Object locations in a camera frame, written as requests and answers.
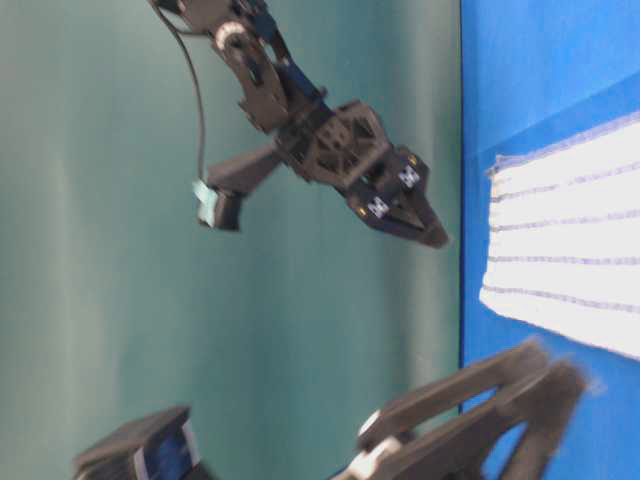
green backdrop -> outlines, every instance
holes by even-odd
[[[432,165],[459,239],[458,2],[271,0],[338,105]],[[209,162],[265,143],[206,42]],[[184,60],[144,0],[0,0],[0,476],[65,479],[121,422],[192,404],[225,479],[324,478],[369,413],[458,358],[458,246],[368,230],[282,168],[240,235],[197,226]]]

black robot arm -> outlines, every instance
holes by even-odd
[[[499,478],[540,479],[585,386],[576,367],[550,362],[535,342],[527,342],[374,413],[358,435],[361,453],[333,480],[483,480],[487,456],[520,424],[526,429]],[[427,419],[492,389],[484,403],[404,440]]]
[[[201,178],[201,223],[238,230],[242,200],[284,163],[308,182],[334,187],[373,229],[436,248],[448,242],[426,198],[427,165],[390,143],[371,107],[325,104],[326,90],[294,62],[264,1],[150,1],[190,27],[178,33],[209,38],[242,85],[240,107],[253,126],[275,133],[273,147],[216,165]]]

striped cloth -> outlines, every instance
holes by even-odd
[[[480,300],[640,358],[640,112],[490,171]]]

